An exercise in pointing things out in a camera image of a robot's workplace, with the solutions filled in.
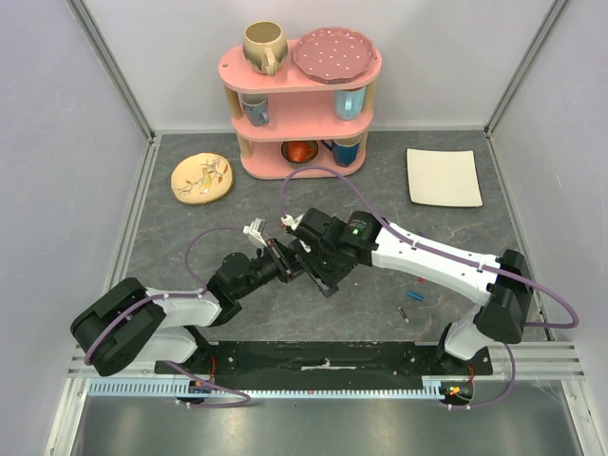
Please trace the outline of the black remote control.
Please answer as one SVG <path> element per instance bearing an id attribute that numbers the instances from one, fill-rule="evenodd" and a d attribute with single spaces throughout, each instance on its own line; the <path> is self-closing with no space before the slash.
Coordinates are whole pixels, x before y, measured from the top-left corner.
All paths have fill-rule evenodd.
<path id="1" fill-rule="evenodd" d="M 305 259 L 303 259 L 300 255 L 296 255 L 295 259 L 300 264 L 303 271 L 309 276 L 309 278 L 316 285 L 320 293 L 322 293 L 326 298 L 331 297 L 338 291 L 338 287 L 335 285 L 330 286 L 327 284 L 321 275 L 313 268 L 311 264 L 309 264 Z"/>

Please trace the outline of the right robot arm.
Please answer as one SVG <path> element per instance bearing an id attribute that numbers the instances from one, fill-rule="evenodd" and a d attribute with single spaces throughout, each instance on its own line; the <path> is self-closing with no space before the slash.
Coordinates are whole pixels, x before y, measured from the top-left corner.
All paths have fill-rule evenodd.
<path id="1" fill-rule="evenodd" d="M 435 350 L 437 367 L 449 374 L 464 368 L 491 342 L 523 339 L 533 289 L 524 256 L 507 249 L 482 255 L 414 235 L 385 219 L 355 211 L 347 221 L 311 208 L 281 219 L 295 240 L 290 247 L 324 296 L 356 266 L 418 276 L 469 299 L 472 310 L 446 327 Z"/>

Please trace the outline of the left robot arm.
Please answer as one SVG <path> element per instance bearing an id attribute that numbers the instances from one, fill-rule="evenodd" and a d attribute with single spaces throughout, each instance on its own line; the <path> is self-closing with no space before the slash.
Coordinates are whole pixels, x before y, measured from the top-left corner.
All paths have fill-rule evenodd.
<path id="1" fill-rule="evenodd" d="M 241 310 L 240 300 L 277 279 L 288 283 L 301 273 L 296 253 L 269 238 L 249 258 L 232 253 L 203 288 L 163 292 L 128 277 L 97 299 L 71 323 L 85 363 L 101 376 L 123 371 L 138 358 L 169 359 L 188 373 L 208 363 L 197 327 L 221 326 Z"/>

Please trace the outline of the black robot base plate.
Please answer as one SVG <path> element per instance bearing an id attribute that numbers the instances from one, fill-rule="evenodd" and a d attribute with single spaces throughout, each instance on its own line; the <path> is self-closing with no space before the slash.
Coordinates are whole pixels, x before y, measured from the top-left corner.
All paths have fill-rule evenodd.
<path id="1" fill-rule="evenodd" d="M 194 374 L 215 368 L 222 386 L 386 387 L 424 376 L 467 378 L 493 373 L 489 350 L 469 361 L 439 358 L 435 345 L 414 342 L 220 341 L 208 344 L 182 366 Z"/>

